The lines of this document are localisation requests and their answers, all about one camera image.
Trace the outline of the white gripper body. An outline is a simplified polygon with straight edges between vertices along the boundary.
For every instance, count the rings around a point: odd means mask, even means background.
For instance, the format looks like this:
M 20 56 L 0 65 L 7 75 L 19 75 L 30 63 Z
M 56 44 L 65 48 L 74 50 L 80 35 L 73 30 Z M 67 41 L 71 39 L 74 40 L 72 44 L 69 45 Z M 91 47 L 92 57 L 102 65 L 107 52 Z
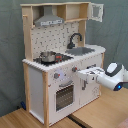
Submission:
M 104 70 L 100 67 L 92 67 L 89 69 L 80 70 L 77 72 L 77 74 L 79 78 L 81 78 L 82 80 L 86 82 L 95 82 L 97 76 L 103 72 Z

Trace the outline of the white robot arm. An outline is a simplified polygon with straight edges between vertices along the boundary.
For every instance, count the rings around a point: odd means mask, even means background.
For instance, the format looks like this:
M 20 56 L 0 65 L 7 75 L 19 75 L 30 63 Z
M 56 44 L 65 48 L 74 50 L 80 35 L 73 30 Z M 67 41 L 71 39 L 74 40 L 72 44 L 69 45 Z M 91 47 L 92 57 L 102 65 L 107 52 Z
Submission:
M 78 72 L 78 77 L 88 84 L 97 83 L 113 91 L 119 91 L 124 83 L 128 83 L 128 71 L 121 63 L 113 62 L 106 70 L 91 67 Z

